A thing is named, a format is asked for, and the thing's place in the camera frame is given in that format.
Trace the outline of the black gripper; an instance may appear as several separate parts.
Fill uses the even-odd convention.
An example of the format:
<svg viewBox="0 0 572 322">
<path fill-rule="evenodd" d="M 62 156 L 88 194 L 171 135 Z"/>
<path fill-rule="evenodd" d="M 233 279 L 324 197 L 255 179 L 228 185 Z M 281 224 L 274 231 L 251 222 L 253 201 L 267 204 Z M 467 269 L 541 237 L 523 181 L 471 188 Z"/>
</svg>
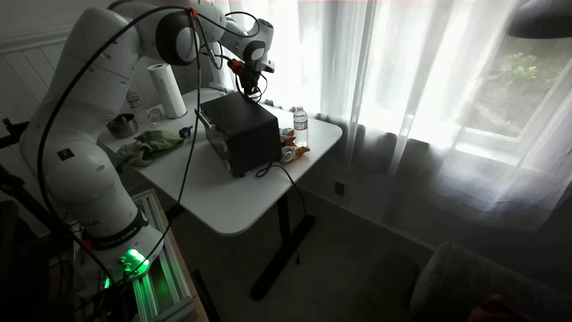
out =
<svg viewBox="0 0 572 322">
<path fill-rule="evenodd" d="M 262 102 L 269 86 L 260 86 L 260 81 L 267 81 L 267 77 L 262 72 L 255 72 L 240 59 L 230 59 L 228 67 L 237 77 L 237 92 L 249 101 Z"/>
</svg>

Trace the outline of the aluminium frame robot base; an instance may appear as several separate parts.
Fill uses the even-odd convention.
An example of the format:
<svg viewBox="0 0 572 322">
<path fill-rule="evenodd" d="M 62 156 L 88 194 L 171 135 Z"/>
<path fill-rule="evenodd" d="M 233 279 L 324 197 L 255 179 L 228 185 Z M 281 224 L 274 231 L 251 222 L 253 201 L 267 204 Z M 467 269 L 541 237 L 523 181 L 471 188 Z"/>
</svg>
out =
<svg viewBox="0 0 572 322">
<path fill-rule="evenodd" d="M 151 269 L 115 287 L 99 265 L 74 249 L 74 322 L 210 322 L 208 312 L 189 272 L 171 222 L 155 190 L 142 192 L 135 203 L 151 224 L 165 233 L 164 251 Z"/>
</svg>

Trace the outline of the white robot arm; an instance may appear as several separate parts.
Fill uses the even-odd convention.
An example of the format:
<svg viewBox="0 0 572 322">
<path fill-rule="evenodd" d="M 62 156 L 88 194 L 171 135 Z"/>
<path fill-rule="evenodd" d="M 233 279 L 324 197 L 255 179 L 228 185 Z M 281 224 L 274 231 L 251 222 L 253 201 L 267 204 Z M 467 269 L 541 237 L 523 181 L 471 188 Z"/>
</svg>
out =
<svg viewBox="0 0 572 322">
<path fill-rule="evenodd" d="M 124 188 L 99 136 L 121 115 L 137 63 L 192 63 L 205 43 L 219 43 L 251 72 L 271 68 L 274 25 L 251 29 L 210 0 L 121 0 L 81 15 L 37 110 L 21 152 L 51 211 L 85 228 L 83 245 L 112 285 L 146 274 L 164 235 Z"/>
</svg>

